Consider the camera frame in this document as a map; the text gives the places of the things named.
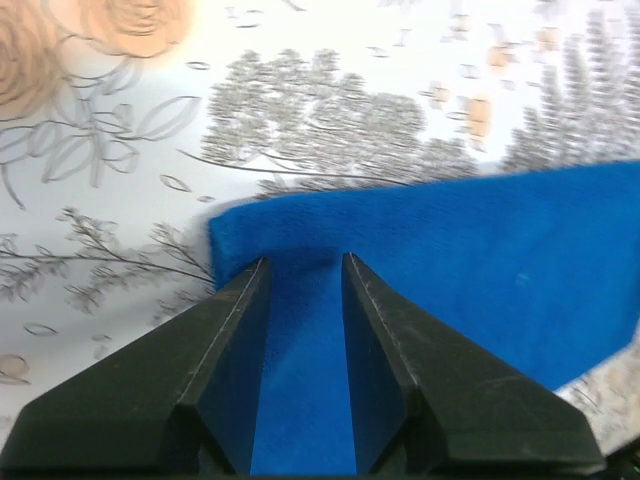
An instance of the black object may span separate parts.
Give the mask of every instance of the black object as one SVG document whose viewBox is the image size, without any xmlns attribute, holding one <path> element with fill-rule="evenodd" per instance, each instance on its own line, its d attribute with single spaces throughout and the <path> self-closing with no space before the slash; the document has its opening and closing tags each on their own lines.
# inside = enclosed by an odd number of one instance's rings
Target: black object
<svg viewBox="0 0 640 480">
<path fill-rule="evenodd" d="M 27 405 L 7 476 L 247 475 L 271 298 L 268 261 Z M 637 475 L 585 416 L 389 288 L 353 254 L 343 310 L 359 474 Z"/>
</svg>

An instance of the folded fabric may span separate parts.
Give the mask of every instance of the folded fabric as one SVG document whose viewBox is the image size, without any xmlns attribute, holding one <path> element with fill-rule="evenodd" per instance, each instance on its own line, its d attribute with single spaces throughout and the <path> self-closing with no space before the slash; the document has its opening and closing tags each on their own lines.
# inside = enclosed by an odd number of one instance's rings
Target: folded fabric
<svg viewBox="0 0 640 480">
<path fill-rule="evenodd" d="M 640 310 L 635 162 L 294 195 L 234 208 L 210 232 L 218 286 L 273 262 L 254 474 L 355 472 L 345 252 L 549 389 L 628 344 Z"/>
</svg>

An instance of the floral tablecloth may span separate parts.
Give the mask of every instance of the floral tablecloth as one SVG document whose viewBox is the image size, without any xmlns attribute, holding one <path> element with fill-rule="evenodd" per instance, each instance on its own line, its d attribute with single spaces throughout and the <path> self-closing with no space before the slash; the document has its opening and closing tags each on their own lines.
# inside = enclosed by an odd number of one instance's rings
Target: floral tablecloth
<svg viewBox="0 0 640 480">
<path fill-rule="evenodd" d="M 204 222 L 231 205 L 638 157 L 637 1 L 0 0 L 0 20 L 0 446 L 25 403 L 213 291 Z M 640 340 L 558 394 L 605 452 L 637 436 Z"/>
</svg>

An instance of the blue towel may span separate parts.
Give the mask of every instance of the blue towel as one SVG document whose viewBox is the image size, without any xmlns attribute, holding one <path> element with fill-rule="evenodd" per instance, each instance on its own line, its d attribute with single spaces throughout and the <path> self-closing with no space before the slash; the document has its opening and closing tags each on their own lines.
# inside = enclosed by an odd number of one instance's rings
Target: blue towel
<svg viewBox="0 0 640 480">
<path fill-rule="evenodd" d="M 218 286 L 273 261 L 254 474 L 355 472 L 344 252 L 549 389 L 627 345 L 640 310 L 635 162 L 293 195 L 234 208 L 210 233 Z"/>
</svg>

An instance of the peach rose print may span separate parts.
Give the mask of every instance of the peach rose print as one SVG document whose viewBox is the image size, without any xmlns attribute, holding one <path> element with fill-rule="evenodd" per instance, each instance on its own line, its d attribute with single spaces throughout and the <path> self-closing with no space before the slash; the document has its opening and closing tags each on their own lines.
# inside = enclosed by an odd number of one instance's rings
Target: peach rose print
<svg viewBox="0 0 640 480">
<path fill-rule="evenodd" d="M 0 122 L 30 116 L 51 96 L 52 33 L 32 0 L 0 0 Z"/>
<path fill-rule="evenodd" d="M 45 0 L 43 9 L 68 35 L 106 55 L 152 58 L 180 43 L 190 0 Z"/>
</svg>

